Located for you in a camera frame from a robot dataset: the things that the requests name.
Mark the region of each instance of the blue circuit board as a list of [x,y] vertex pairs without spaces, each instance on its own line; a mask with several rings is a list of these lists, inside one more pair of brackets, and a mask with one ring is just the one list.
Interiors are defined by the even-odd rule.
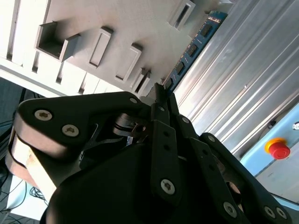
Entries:
[[227,14],[217,11],[211,11],[207,20],[195,35],[191,43],[188,45],[175,68],[171,71],[164,82],[164,88],[167,95],[171,95],[184,75],[190,69],[193,62],[200,55],[206,44],[215,34],[219,26],[225,20]]

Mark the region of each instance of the light blue panel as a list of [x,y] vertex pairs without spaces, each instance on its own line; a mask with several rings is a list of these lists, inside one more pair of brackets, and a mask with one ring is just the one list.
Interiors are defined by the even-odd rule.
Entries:
[[273,138],[284,138],[287,146],[293,147],[299,140],[299,131],[292,129],[292,125],[299,121],[299,104],[294,106],[269,132],[260,139],[241,159],[243,166],[256,176],[271,162],[273,157],[264,150],[265,144]]

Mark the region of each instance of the emergency stop button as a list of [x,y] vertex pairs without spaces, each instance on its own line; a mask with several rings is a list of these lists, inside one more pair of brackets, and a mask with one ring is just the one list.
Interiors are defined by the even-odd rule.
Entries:
[[270,153],[274,159],[282,160],[288,157],[291,153],[286,140],[283,138],[275,138],[268,141],[265,145],[265,151]]

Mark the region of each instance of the aluminum profile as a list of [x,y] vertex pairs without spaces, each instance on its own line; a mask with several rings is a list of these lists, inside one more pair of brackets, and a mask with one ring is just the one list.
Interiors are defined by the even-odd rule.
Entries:
[[175,90],[196,132],[237,158],[299,99],[298,9],[295,0],[239,0]]

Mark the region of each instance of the red button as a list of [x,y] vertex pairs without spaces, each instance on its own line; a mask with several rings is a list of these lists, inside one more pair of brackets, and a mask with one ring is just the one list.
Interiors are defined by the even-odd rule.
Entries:
[[269,152],[271,153],[271,155],[274,157],[274,159],[276,160],[282,160],[285,159],[286,157],[289,156],[289,154],[291,153],[290,149],[288,148],[288,146],[286,146],[284,143],[282,142],[276,142],[273,143],[270,147],[269,147]]

